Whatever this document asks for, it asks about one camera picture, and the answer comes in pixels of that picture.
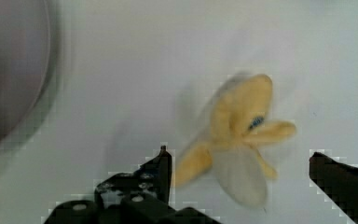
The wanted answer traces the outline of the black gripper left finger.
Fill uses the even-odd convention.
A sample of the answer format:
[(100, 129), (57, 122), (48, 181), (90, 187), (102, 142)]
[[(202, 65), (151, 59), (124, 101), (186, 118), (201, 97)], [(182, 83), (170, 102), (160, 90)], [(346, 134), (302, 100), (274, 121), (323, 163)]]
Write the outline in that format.
[(132, 173), (118, 173), (93, 191), (91, 200), (57, 205), (43, 224), (221, 224), (192, 208), (169, 206), (172, 155), (165, 146)]

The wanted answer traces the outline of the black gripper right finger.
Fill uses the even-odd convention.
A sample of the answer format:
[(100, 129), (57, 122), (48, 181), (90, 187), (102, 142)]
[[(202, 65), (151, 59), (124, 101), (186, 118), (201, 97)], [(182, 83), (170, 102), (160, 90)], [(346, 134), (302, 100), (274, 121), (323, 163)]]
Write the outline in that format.
[(314, 152), (309, 158), (309, 177), (345, 215), (358, 224), (358, 167)]

